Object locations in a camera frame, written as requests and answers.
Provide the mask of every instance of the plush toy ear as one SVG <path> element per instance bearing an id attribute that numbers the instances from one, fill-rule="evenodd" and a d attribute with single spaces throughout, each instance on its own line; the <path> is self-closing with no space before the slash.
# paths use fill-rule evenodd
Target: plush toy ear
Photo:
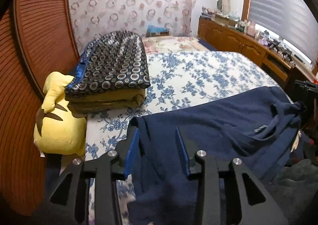
<path id="1" fill-rule="evenodd" d="M 42 109 L 44 113 L 52 111 L 56 99 L 64 93 L 65 87 L 74 79 L 71 75 L 63 75 L 59 72 L 52 72 L 45 80 L 43 92 L 46 93 Z"/>

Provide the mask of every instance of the bed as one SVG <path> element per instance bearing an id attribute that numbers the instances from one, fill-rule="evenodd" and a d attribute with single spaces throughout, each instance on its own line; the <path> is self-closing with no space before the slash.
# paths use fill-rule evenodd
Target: bed
<path id="1" fill-rule="evenodd" d="M 206 51 L 195 38 L 143 40 L 151 86 L 137 109 L 91 114 L 87 121 L 85 159 L 98 158 L 126 138 L 134 116 L 187 108 L 256 87 L 278 86 L 256 64 L 236 52 Z M 89 221 L 94 224 L 94 180 L 90 182 Z M 127 202 L 135 199 L 131 177 L 117 181 L 123 224 L 129 224 Z"/>

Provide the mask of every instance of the pikachu plush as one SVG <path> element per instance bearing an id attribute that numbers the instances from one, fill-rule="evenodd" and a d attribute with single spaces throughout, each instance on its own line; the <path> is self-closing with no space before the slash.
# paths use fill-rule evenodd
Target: pikachu plush
<path id="1" fill-rule="evenodd" d="M 79 156 L 85 154 L 86 119 L 72 113 L 65 100 L 65 87 L 73 76 L 52 72 L 47 76 L 46 94 L 38 110 L 34 127 L 34 144 L 45 153 Z"/>

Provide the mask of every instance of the folded blanket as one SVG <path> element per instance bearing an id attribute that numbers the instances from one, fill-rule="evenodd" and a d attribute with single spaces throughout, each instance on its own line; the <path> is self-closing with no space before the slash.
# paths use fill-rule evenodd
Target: folded blanket
<path id="1" fill-rule="evenodd" d="M 89 95 L 85 98 L 76 98 L 69 102 L 68 108 L 76 113 L 94 113 L 120 108 L 136 108 L 145 100 L 145 89 L 123 89 L 109 91 L 98 95 Z"/>
<path id="2" fill-rule="evenodd" d="M 310 222 L 317 220 L 318 167 L 309 159 L 283 167 L 272 183 L 264 185 L 290 225 L 313 224 Z"/>
<path id="3" fill-rule="evenodd" d="M 138 107 L 149 86 L 141 37 L 114 31 L 87 45 L 65 94 L 71 111 L 89 113 Z"/>

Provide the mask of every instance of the wooden closet door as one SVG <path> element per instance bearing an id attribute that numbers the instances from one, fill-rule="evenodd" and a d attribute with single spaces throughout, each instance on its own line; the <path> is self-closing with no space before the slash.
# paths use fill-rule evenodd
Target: wooden closet door
<path id="1" fill-rule="evenodd" d="M 67 74 L 78 57 L 68 0 L 15 0 L 0 20 L 0 198 L 22 215 L 44 197 L 33 130 L 45 78 Z"/>
<path id="2" fill-rule="evenodd" d="M 20 64 L 10 18 L 7 11 L 0 21 L 0 193 L 30 215 L 44 194 L 45 159 L 33 144 L 41 102 Z"/>
<path id="3" fill-rule="evenodd" d="M 40 88 L 52 71 L 67 74 L 77 63 L 68 0 L 15 0 L 16 28 Z"/>

